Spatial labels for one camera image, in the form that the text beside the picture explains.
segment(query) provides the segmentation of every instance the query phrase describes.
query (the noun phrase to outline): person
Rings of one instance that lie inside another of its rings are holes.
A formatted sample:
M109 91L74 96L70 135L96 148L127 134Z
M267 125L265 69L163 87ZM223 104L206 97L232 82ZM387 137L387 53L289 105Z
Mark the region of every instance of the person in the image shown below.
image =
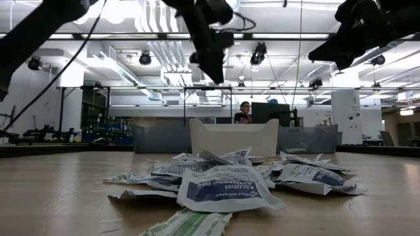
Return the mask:
M235 124L251 124L252 116L249 114L249 102L241 103L241 112L235 114L234 123Z

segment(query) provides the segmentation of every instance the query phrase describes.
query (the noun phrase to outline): pile of wrappers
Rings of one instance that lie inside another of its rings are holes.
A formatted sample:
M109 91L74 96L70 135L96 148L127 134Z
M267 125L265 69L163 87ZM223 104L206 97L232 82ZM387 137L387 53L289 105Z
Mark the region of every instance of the pile of wrappers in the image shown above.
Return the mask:
M185 207L143 232L143 236L221 235L233 212L287 207L269 190L285 189L281 186L318 195L333 191L359 195L367 191L342 177L352 169L320 160L322 154L307 159L281 152L276 161L266 162L264 157L250 156L250 151L248 148L220 156L203 151L198 157L181 153L173 161L155 162L148 176L128 172L106 178L104 183L150 186L148 190L113 193L111 199L169 197Z

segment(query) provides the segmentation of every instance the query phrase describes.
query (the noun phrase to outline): gray storage bin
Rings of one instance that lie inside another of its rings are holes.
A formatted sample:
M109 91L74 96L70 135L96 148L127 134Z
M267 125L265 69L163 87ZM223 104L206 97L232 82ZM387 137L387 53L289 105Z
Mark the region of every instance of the gray storage bin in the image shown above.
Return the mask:
M335 153L338 125L319 127L279 127L278 152Z
M135 153L191 153L189 127L141 127L133 125Z

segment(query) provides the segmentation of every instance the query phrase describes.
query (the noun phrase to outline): wooden table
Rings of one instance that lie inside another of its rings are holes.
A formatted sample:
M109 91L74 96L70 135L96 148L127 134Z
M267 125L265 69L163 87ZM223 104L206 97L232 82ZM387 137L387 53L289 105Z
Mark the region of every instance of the wooden table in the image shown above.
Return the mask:
M107 194L138 186L103 184L122 172L146 174L172 155L87 152L0 159L0 235L138 235L166 221L174 200L111 203ZM337 153L355 168L363 196L273 191L287 209L235 213L226 235L419 235L420 159Z

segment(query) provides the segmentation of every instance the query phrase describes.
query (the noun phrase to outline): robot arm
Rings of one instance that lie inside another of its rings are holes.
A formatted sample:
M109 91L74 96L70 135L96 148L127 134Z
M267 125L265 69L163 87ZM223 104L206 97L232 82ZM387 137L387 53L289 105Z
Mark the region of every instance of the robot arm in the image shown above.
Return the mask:
M309 59L335 62L339 69L346 69L366 50L420 31L418 1L378 2L380 7L373 0L346 0L341 4L335 14L341 27L309 53Z
M13 73L63 24L81 18L98 0L44 0L0 40L0 102L8 93ZM209 24L225 24L233 11L225 1L163 0L184 18L197 50L198 63L217 84L223 82L223 49L234 44L233 33L217 33Z

